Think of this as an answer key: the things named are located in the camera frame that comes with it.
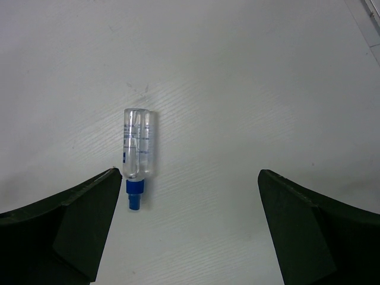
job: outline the bottle tip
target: bottle tip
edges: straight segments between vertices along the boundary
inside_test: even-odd
[[[129,194],[129,209],[133,211],[138,211],[140,209],[140,194]]]

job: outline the gray background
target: gray background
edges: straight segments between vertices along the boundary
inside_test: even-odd
[[[0,212],[121,167],[145,107],[158,174],[96,284],[283,284],[257,174],[380,212],[379,76],[343,0],[3,0]]]

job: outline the small vial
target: small vial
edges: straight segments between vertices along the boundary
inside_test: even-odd
[[[152,174],[152,114],[146,109],[124,110],[123,175],[131,210],[140,209],[144,179]]]

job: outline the blue cap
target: blue cap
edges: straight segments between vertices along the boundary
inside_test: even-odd
[[[126,193],[129,199],[129,209],[137,211],[140,209],[141,194],[144,192],[144,180],[126,181]]]

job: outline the clear plastic bottle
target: clear plastic bottle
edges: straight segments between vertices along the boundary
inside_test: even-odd
[[[140,209],[144,179],[152,174],[152,114],[146,109],[124,110],[123,175],[129,208]]]

